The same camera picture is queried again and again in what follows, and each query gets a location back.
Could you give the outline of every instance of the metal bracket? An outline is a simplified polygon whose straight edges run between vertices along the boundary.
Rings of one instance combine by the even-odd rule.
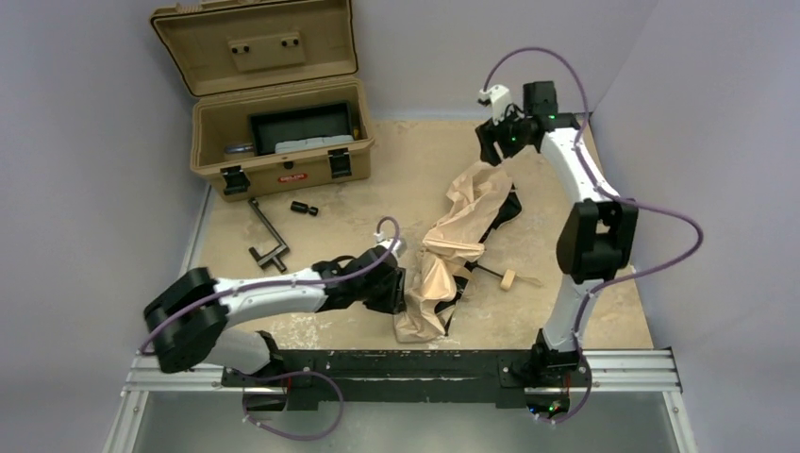
[[[258,219],[264,224],[264,226],[267,228],[270,234],[272,234],[275,240],[277,241],[277,247],[272,249],[266,255],[261,255],[256,250],[255,247],[250,247],[248,249],[250,255],[253,256],[253,260],[256,260],[256,264],[258,264],[258,267],[260,267],[261,269],[266,270],[268,267],[270,267],[270,264],[274,264],[278,272],[280,273],[286,272],[286,264],[283,263],[280,257],[285,253],[289,253],[289,246],[286,245],[286,241],[284,241],[283,238],[280,237],[280,234],[278,234],[273,224],[271,224],[270,221],[267,220],[267,217],[258,208],[258,200],[256,198],[250,198],[249,200],[247,200],[247,205],[250,206],[250,209],[253,210]]]
[[[508,357],[497,358],[497,376],[499,377],[500,387],[514,388],[519,387],[521,382],[513,374],[514,361]]]
[[[108,434],[103,453],[131,453],[136,447],[136,437],[147,408],[148,392],[122,392],[122,402],[117,417]]]
[[[670,424],[675,433],[677,451],[680,453],[697,453],[697,442],[694,440],[692,427],[689,424],[689,416],[686,413],[686,407],[683,405],[683,398],[680,397],[680,392],[664,392],[664,403],[667,406]]]
[[[353,169],[350,167],[350,152],[347,148],[332,149],[327,152],[330,161],[330,177],[352,176]]]
[[[324,370],[315,370],[314,369],[314,360],[313,359],[304,359],[304,360],[293,360],[290,357],[290,362],[285,363],[287,370],[294,370],[294,371],[301,371],[307,370],[308,371],[324,371]],[[282,374],[286,370],[276,370],[277,374]],[[224,369],[222,373],[222,377],[220,378],[220,385],[223,387],[233,387],[238,389],[246,389],[246,388],[253,388],[253,387],[281,387],[285,385],[285,382],[281,382],[280,380],[273,380],[267,382],[266,379],[271,378],[270,374],[265,374],[264,376],[247,376],[244,373],[240,373],[234,369]],[[312,384],[312,377],[310,376],[297,376],[292,378],[292,387],[293,388],[304,388],[310,387]]]

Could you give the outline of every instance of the small black knob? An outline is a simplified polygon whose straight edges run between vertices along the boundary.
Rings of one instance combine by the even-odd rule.
[[[292,201],[292,205],[289,206],[290,210],[294,212],[300,212],[301,214],[309,214],[314,217],[320,213],[320,209],[315,206],[309,206],[306,203],[301,203],[299,201]]]

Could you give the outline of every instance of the red label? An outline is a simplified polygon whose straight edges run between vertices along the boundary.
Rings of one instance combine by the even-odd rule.
[[[298,173],[297,175],[281,176],[277,179],[277,182],[293,182],[306,179],[307,177],[308,175],[305,173]]]

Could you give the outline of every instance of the toolbox latch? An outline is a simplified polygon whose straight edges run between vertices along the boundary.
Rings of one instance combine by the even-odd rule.
[[[352,176],[353,169],[350,168],[350,153],[347,148],[332,149],[327,152],[330,161],[330,177]]]
[[[250,187],[250,179],[244,174],[240,165],[220,170],[225,179],[225,195],[245,193]]]

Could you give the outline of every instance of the toolbox lid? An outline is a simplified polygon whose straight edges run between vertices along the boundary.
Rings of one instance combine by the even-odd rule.
[[[150,23],[198,97],[358,70],[350,0],[177,4]]]

